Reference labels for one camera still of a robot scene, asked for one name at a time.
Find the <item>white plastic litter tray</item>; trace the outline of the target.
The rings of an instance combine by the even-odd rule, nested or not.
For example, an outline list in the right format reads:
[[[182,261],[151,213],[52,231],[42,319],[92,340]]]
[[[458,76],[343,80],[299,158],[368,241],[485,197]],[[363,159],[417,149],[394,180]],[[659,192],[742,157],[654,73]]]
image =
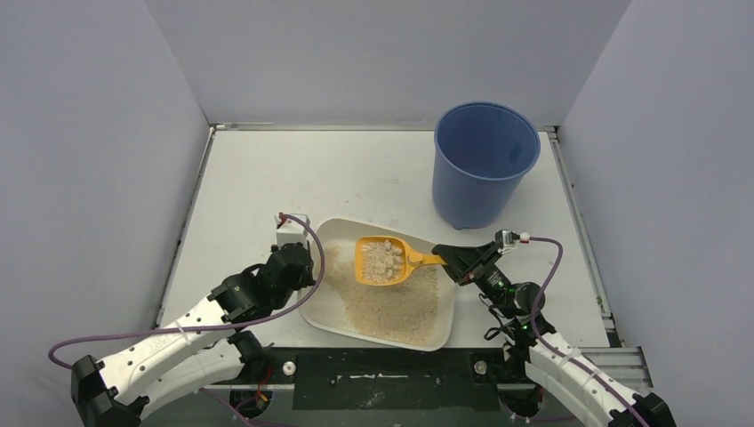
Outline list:
[[[455,284],[439,265],[413,264],[397,244],[420,253],[432,243],[367,222],[332,218],[317,234],[324,278],[301,316],[312,326],[368,342],[434,351],[451,334]]]

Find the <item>orange plastic litter scoop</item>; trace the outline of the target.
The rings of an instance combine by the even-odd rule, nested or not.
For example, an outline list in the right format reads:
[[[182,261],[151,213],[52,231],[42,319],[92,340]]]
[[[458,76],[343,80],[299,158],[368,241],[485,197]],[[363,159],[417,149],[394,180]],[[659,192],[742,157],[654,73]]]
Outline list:
[[[355,278],[363,285],[397,285],[419,268],[443,264],[439,256],[421,253],[401,238],[368,236],[355,243]]]

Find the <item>blue plastic bucket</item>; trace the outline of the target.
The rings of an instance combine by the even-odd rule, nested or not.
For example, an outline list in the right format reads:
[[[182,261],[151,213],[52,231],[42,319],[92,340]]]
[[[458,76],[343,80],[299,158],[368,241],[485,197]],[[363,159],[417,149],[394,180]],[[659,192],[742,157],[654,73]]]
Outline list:
[[[457,230],[492,224],[541,153],[533,124],[493,102],[467,102],[446,111],[434,131],[431,183],[438,215]]]

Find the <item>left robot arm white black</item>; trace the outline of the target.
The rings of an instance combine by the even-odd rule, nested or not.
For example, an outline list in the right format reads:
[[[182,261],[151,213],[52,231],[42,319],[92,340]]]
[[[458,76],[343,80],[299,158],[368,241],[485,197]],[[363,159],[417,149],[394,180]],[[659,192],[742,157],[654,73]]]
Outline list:
[[[238,377],[261,355],[248,331],[315,283],[308,243],[273,246],[268,260],[225,278],[163,329],[101,359],[71,367],[71,398],[86,426],[137,426],[163,404]]]

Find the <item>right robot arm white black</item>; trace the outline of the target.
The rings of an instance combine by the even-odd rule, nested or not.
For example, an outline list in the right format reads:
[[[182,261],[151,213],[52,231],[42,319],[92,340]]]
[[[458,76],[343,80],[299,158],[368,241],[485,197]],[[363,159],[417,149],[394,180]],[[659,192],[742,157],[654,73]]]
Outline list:
[[[514,375],[542,387],[585,426],[673,426],[669,405],[657,394],[646,395],[619,383],[598,367],[576,345],[569,343],[542,314],[545,290],[562,261],[564,247],[542,284],[511,282],[497,261],[516,244],[541,243],[542,237],[500,231],[481,246],[438,244],[431,250],[443,262],[445,273],[459,286],[474,284],[501,316],[497,332],[506,337],[504,364]]]

